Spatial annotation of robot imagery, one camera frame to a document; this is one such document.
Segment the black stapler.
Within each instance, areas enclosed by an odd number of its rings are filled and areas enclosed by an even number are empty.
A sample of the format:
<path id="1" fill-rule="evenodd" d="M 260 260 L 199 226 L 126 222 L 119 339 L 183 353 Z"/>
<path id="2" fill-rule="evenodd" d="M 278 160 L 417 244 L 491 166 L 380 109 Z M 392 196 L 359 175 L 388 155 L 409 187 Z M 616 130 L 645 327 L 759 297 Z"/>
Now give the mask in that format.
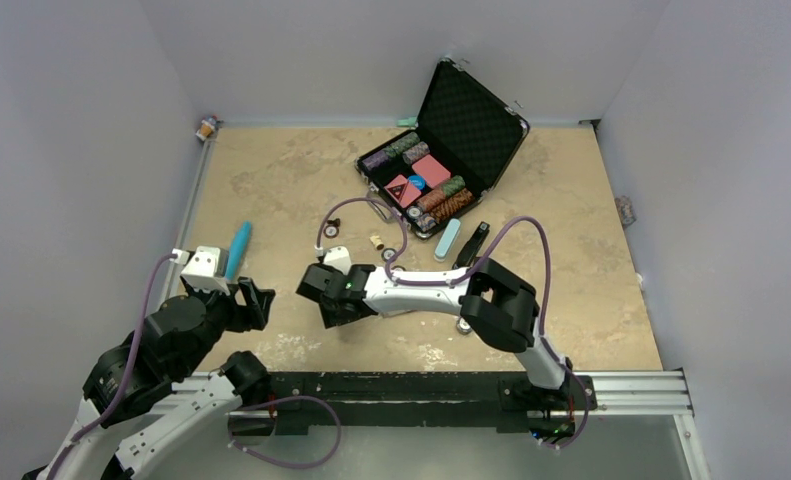
<path id="1" fill-rule="evenodd" d="M 477 260 L 478 254 L 486 241 L 490 231 L 490 224 L 481 222 L 465 242 L 452 264 L 453 269 L 471 267 Z"/>

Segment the light blue stapler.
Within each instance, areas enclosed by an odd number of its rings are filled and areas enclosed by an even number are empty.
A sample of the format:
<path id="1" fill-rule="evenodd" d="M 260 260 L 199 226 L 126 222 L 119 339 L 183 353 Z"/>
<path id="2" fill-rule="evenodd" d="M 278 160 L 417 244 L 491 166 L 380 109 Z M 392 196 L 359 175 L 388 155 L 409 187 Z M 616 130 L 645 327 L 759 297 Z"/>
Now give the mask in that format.
<path id="1" fill-rule="evenodd" d="M 433 257 L 437 262 L 443 262 L 448 257 L 460 230 L 461 221 L 459 219 L 452 218 L 447 222 L 434 249 Z"/>

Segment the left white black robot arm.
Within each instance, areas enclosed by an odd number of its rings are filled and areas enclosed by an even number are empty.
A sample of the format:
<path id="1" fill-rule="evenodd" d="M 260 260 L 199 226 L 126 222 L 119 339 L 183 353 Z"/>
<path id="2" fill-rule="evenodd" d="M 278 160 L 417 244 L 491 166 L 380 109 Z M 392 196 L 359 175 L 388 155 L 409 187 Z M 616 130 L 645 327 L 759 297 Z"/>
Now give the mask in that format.
<path id="1" fill-rule="evenodd" d="M 171 444 L 237 407 L 255 409 L 271 376 L 250 351 L 237 351 L 193 395 L 149 425 L 143 419 L 174 395 L 226 332 L 262 331 L 276 293 L 242 277 L 228 292 L 192 286 L 141 320 L 104 352 L 82 387 L 75 421 L 48 464 L 26 479 L 141 479 Z"/>

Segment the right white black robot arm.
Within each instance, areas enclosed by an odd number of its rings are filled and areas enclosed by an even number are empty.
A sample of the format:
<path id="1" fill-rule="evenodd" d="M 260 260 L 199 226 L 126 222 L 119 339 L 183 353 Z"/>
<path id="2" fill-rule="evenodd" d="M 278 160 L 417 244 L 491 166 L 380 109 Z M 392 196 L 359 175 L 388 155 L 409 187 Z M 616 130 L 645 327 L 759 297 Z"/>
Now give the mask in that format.
<path id="1" fill-rule="evenodd" d="M 487 346 L 516 356 L 540 404 L 555 407 L 571 394 L 568 365 L 546 338 L 536 288 L 488 257 L 472 268 L 436 272 L 314 263 L 296 293 L 318 305 L 327 328 L 402 311 L 455 316 Z"/>

